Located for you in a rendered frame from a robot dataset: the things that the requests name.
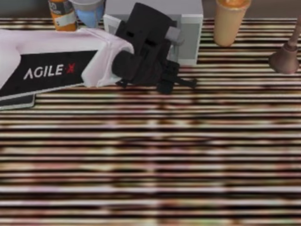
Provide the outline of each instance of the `gray box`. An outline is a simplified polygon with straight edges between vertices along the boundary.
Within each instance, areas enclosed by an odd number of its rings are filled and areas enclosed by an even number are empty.
[[[115,34],[119,21],[127,21],[137,2],[168,15],[182,31],[185,41],[171,47],[168,59],[181,65],[196,65],[204,18],[202,0],[106,0],[103,16],[106,32]]]

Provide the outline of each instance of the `orange container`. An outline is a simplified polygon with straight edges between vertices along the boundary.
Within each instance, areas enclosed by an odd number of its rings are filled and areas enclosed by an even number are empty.
[[[57,31],[73,32],[78,28],[76,15],[68,0],[48,0],[51,16]]]

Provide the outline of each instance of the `table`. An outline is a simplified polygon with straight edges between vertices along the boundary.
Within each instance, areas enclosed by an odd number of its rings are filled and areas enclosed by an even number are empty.
[[[301,77],[267,64],[293,27],[246,19],[219,48],[206,19],[199,64],[181,69],[197,90],[79,87],[1,112],[0,224],[300,225]]]

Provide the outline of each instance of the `brown cone-shaped object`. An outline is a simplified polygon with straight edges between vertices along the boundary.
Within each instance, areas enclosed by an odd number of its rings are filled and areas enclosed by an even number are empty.
[[[301,33],[301,16],[298,17],[295,30],[290,40],[281,49],[269,57],[270,67],[277,73],[292,74],[299,69],[298,38]]]

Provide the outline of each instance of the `bell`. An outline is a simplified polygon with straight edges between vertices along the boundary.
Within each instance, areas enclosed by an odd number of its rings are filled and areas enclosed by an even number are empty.
[[[293,74],[299,69],[298,38],[301,33],[301,16],[298,17],[290,40],[269,57],[270,67],[277,73]]]

